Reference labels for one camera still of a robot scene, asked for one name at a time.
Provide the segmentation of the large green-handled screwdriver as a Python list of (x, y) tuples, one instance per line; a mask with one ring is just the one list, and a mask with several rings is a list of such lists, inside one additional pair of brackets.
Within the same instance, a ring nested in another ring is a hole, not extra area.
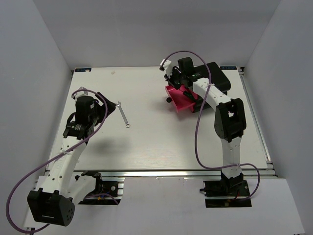
[(189, 98), (192, 102), (196, 102), (197, 99), (194, 98), (194, 96), (188, 92), (188, 91), (183, 91), (183, 95)]

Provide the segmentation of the pink drawer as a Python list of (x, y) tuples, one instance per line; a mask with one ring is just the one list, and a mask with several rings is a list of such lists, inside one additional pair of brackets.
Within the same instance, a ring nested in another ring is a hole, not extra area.
[(191, 112), (194, 111), (196, 102), (192, 102), (189, 98), (183, 95), (183, 91), (188, 91), (194, 96), (195, 99), (198, 99), (198, 95), (193, 91), (184, 88), (183, 86), (181, 86), (179, 90), (176, 90), (170, 85), (166, 86), (165, 90), (168, 95), (167, 102), (172, 103), (177, 112), (185, 109), (189, 109)]

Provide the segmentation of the black drawer cabinet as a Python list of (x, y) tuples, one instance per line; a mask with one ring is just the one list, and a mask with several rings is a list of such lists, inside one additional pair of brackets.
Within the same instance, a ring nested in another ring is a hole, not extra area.
[[(207, 64), (212, 75), (212, 82), (215, 84), (215, 86), (224, 94), (227, 94), (227, 92), (231, 88), (231, 83), (229, 79), (226, 77), (226, 75), (222, 72), (221, 68), (217, 65), (216, 62), (210, 62)], [(200, 65), (195, 67), (195, 71), (202, 74), (204, 77), (208, 77), (209, 73), (206, 69), (205, 65)], [(199, 112), (201, 108), (203, 99), (198, 96), (196, 99), (195, 105), (192, 107), (192, 113)]]

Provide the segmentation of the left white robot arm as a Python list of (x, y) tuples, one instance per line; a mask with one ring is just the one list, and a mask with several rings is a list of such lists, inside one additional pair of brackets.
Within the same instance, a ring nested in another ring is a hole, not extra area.
[(27, 202), (34, 221), (68, 226), (73, 219), (75, 207), (88, 195), (103, 191), (102, 176), (96, 171), (85, 171), (75, 177), (72, 174), (87, 144), (115, 109), (116, 104), (100, 92), (89, 95), (81, 88), (72, 95), (75, 111), (68, 117), (60, 147), (60, 157), (37, 190), (28, 194)]

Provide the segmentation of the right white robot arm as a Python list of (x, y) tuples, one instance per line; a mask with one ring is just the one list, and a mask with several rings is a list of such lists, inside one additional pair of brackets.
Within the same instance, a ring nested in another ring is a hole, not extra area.
[(223, 168), (219, 181), (206, 182), (206, 196), (237, 196), (244, 184), (240, 168), (240, 143), (246, 129), (243, 101), (228, 97), (231, 84), (222, 69), (211, 62), (194, 66), (190, 57), (178, 60), (177, 66), (163, 60), (160, 70), (165, 72), (166, 101), (173, 103), (177, 111), (190, 109), (200, 113), (212, 108), (215, 112), (214, 130), (222, 142)]

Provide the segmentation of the silver combination wrench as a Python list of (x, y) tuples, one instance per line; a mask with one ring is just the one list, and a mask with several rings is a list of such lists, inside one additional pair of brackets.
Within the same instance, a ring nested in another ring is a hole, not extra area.
[(121, 113), (121, 116), (122, 116), (122, 118), (123, 118), (123, 120), (124, 120), (124, 123), (125, 123), (126, 128), (130, 128), (131, 125), (130, 125), (130, 123), (128, 122), (128, 120), (127, 120), (127, 118), (126, 118), (126, 115), (125, 115), (125, 113), (124, 113), (124, 111), (123, 111), (123, 109), (122, 109), (121, 102), (118, 101), (118, 102), (116, 103), (116, 106), (118, 107), (118, 109), (119, 109), (119, 111), (120, 111), (120, 113)]

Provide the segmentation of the blue corner label right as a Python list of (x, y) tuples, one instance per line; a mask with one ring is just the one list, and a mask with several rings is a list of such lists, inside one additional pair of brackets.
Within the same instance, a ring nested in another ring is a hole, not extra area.
[(220, 66), (221, 70), (237, 70), (236, 66)]

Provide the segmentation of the blue corner label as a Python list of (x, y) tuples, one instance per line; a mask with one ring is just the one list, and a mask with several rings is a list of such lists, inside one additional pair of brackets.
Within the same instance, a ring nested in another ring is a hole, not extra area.
[(76, 68), (74, 72), (91, 72), (91, 68)]
[(236, 66), (220, 66), (221, 70), (237, 70)]

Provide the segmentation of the blue corner label left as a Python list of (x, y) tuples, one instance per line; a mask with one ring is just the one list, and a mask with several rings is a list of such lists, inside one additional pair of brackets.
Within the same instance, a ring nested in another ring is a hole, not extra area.
[(91, 72), (91, 68), (76, 68), (74, 72)]

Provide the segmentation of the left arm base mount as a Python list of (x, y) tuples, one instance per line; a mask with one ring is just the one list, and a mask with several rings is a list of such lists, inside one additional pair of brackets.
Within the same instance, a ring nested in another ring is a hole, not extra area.
[(124, 180), (119, 178), (103, 178), (100, 187), (89, 193), (80, 205), (117, 206), (121, 201)]

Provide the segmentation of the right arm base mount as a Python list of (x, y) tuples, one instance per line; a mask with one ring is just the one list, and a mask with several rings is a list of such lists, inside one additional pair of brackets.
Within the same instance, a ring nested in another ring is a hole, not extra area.
[(222, 181), (204, 181), (204, 187), (199, 189), (205, 197), (206, 208), (251, 208), (251, 199), (247, 181), (228, 189)]

